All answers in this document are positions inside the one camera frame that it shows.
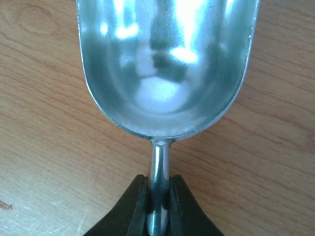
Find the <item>silver metal scoop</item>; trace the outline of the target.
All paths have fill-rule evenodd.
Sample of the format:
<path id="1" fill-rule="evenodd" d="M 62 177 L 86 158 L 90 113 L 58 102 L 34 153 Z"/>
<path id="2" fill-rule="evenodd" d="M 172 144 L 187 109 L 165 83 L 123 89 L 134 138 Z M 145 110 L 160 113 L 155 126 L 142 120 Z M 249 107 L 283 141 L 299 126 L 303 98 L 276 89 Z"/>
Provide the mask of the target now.
<path id="1" fill-rule="evenodd" d="M 153 146 L 145 228 L 163 236 L 169 149 L 235 101 L 252 49 L 257 0 L 79 0 L 83 72 L 101 112 Z"/>

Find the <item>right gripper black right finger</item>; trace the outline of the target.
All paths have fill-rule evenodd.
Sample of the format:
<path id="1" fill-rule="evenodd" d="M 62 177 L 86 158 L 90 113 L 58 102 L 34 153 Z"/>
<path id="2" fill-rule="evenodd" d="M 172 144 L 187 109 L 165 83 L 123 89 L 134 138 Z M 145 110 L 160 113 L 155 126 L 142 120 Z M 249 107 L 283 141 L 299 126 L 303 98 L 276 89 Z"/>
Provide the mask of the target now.
<path id="1" fill-rule="evenodd" d="M 169 236 L 221 236 L 181 175 L 170 178 Z"/>

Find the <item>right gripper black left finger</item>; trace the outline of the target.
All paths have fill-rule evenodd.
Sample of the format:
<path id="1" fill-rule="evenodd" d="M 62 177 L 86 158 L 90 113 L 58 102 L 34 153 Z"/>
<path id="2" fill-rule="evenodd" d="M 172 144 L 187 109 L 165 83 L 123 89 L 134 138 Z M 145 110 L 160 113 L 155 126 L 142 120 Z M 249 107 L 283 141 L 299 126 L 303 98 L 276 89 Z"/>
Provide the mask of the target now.
<path id="1" fill-rule="evenodd" d="M 114 207 L 85 236 L 147 236 L 148 177 L 137 175 Z"/>

